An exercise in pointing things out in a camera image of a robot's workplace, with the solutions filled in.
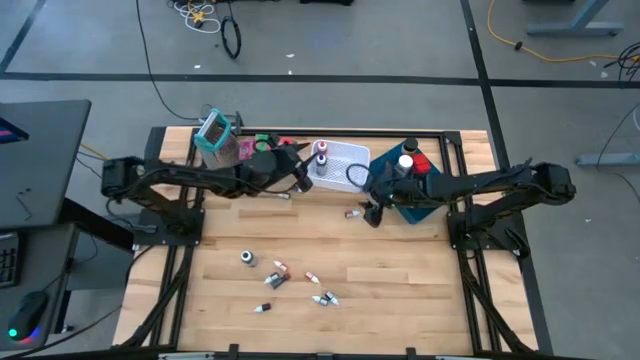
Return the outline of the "black computer mouse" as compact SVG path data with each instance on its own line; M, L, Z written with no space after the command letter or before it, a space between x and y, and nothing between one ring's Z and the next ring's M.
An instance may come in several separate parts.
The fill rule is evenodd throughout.
M45 291L26 294L8 321L9 338L19 342L30 337L38 327L47 303L48 294Z

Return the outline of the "black desk top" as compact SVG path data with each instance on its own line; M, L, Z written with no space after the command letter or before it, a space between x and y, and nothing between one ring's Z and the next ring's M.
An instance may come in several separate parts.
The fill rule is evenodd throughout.
M86 99L0 103L0 118L29 134L0 145L0 229L57 222L90 109Z

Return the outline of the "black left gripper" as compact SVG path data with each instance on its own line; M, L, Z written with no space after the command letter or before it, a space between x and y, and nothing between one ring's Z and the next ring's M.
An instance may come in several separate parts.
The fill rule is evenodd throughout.
M298 192L308 192L313 187L313 182L308 177L307 170L299 167L302 162L299 152L309 146L310 143L295 143L265 151L264 156L271 165L265 187L269 188L285 177L293 175L296 179L295 186Z

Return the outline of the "blue-grey desk foot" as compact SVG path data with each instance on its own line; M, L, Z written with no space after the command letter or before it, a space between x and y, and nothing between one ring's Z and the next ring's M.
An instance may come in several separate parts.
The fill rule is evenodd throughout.
M529 24L527 34L531 36L614 37L624 30L622 22L594 21L595 16L608 2L609 0L587 0L571 21Z
M583 154L577 157L578 166L640 166L640 152Z

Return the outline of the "white perforated plastic basket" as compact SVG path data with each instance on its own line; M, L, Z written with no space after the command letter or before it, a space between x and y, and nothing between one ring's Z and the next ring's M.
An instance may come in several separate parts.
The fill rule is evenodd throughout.
M313 142L310 154L317 153L322 144L327 157L324 169L318 172L316 160L308 166L313 184L335 191L360 192L368 177L368 171L362 166L369 166L370 150L361 145L318 139Z

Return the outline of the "box grater teal handle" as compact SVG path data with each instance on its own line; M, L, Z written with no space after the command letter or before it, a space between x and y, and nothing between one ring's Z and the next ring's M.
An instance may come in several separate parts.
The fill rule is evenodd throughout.
M239 161L239 142L233 125L216 109L211 110L194 135L194 144L209 169L231 167Z

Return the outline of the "computer monitor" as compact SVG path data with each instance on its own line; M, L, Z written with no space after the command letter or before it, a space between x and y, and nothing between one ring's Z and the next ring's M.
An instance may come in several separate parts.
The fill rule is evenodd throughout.
M0 144L27 141L29 137L28 132L0 117Z

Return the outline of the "dark grey keyboard shelf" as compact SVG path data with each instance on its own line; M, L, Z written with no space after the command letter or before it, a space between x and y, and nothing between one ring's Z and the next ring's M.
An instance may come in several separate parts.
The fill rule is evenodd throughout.
M24 230L21 273L16 286L0 289L0 352L22 351L44 345L56 326L60 301L64 297L67 268L75 250L77 231L71 225ZM34 333L23 341L13 341L8 335L8 321L20 300L28 293L45 291L46 310Z

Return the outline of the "blue plastic tray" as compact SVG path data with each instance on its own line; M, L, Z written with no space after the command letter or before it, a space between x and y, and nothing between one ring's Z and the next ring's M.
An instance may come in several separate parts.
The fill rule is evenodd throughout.
M381 173L386 169L393 169L398 161L398 158L403 155L401 152L401 145L404 141L387 151L383 155L377 157L369 164L369 172ZM396 209L404 217L404 219L411 225L415 225L436 210L436 207L428 208L409 208L397 206Z

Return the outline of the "black keyboard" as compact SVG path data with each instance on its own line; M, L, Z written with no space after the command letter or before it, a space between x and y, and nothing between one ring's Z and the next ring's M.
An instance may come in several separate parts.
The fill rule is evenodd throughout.
M22 255L23 239L19 233L0 234L0 289L18 284Z

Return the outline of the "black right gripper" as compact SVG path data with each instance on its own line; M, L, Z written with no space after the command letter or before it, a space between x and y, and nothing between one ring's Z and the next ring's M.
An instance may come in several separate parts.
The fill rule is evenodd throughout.
M381 173L369 172L364 192L367 202L363 203L364 220L373 228L378 228L384 208L377 203L404 203L405 196L397 189L396 185L405 177L393 169L383 170Z

